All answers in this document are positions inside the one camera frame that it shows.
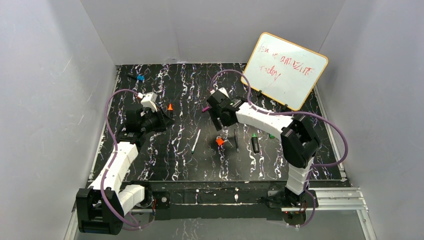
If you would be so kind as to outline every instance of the red handwritten text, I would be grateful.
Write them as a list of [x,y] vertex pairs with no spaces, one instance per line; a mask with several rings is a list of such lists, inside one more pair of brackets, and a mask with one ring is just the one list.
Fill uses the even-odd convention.
[[290,65],[291,67],[293,67],[293,69],[298,70],[299,73],[302,73],[305,76],[309,75],[311,70],[313,70],[313,68],[311,68],[311,67],[303,66],[303,62],[296,61],[296,60],[294,60],[294,59],[292,59],[291,57],[288,57],[288,56],[282,56],[279,61],[281,63],[284,63],[285,65]]
[[264,46],[264,44],[262,43],[259,47],[259,52],[260,53],[269,53],[270,49],[268,48],[268,46]]
[[265,67],[265,66],[260,66],[260,70],[261,71],[265,71],[267,74],[271,75],[274,77],[274,81],[278,79],[278,77],[281,75],[281,73],[278,73],[277,70],[275,70],[276,66],[273,65],[271,68],[269,67]]

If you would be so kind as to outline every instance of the green marker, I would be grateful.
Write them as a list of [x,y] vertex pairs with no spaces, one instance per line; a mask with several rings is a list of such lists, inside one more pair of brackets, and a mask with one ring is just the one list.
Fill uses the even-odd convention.
[[253,133],[251,138],[252,143],[252,149],[255,154],[259,153],[259,143],[258,143],[258,137]]

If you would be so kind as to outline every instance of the white arm segment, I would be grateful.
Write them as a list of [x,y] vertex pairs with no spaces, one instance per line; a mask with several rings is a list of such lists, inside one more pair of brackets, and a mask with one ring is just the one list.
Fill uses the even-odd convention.
[[[104,180],[104,188],[111,188],[112,191],[115,191],[118,195],[122,181],[125,177],[125,174],[133,163],[134,159],[136,159],[139,151],[137,150],[137,146],[135,144],[131,144],[129,142],[120,142],[118,143],[118,153],[116,155],[115,160],[113,161],[112,166],[109,168],[107,172],[106,179]],[[112,160],[113,152],[109,157],[109,160],[105,164],[104,168],[101,170],[98,177],[90,184],[90,187],[93,187],[95,190],[100,189],[100,182],[102,181],[103,174],[107,169],[109,163]]]
[[314,162],[314,157],[311,157],[306,168],[297,168],[290,163],[288,164],[288,180],[285,187],[296,195],[300,195],[304,191],[304,185],[307,181],[308,173],[311,171],[311,165]]
[[125,216],[134,206],[145,199],[145,187],[127,185],[118,195]]
[[[256,106],[256,108],[272,113],[272,111],[258,106]],[[265,115],[263,113],[256,112],[256,110],[254,110],[247,102],[243,103],[239,107],[239,110],[235,112],[235,115],[237,116],[237,121],[239,123],[247,124],[272,134],[275,138],[280,140],[280,142],[281,133],[283,132],[282,128],[288,127],[292,123],[291,116]],[[311,170],[313,162],[314,158],[312,157],[306,168],[297,168],[290,163],[288,164],[288,180],[286,187],[296,195],[303,193],[304,185],[307,181],[306,178],[308,177],[308,173]]]
[[148,92],[144,95],[143,99],[141,100],[141,104],[144,108],[150,108],[152,112],[157,112],[158,108],[156,107],[156,97],[158,95],[154,92]]
[[[124,215],[127,214],[136,204],[145,199],[145,188],[140,185],[128,185],[123,191],[119,192],[125,174],[138,154],[139,151],[135,144],[125,141],[118,143],[118,154],[116,155],[112,166],[107,172],[106,179],[104,180],[104,188],[111,188],[111,190],[115,191],[118,195]],[[103,174],[111,162],[112,157],[113,153],[110,155],[109,160],[105,167],[101,170],[98,177],[90,184],[90,187],[93,189],[100,189]]]
[[[256,106],[263,111],[273,113],[272,111]],[[265,115],[256,112],[247,102],[240,105],[239,110],[235,112],[237,121],[241,124],[247,124],[274,135],[281,142],[282,128],[288,127],[292,123],[291,116]]]

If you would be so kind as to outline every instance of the blue object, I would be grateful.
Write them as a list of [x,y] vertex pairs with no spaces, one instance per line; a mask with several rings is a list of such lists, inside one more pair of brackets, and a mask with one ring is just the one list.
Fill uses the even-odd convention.
[[145,77],[143,75],[138,75],[136,72],[130,72],[127,74],[128,77],[143,82]]

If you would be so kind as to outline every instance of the orange block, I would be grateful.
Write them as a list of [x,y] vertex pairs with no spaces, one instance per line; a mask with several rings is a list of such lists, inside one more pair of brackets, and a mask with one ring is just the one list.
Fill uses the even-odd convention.
[[222,138],[218,137],[216,139],[216,143],[218,144],[218,146],[222,146],[222,145],[224,145],[224,140]]

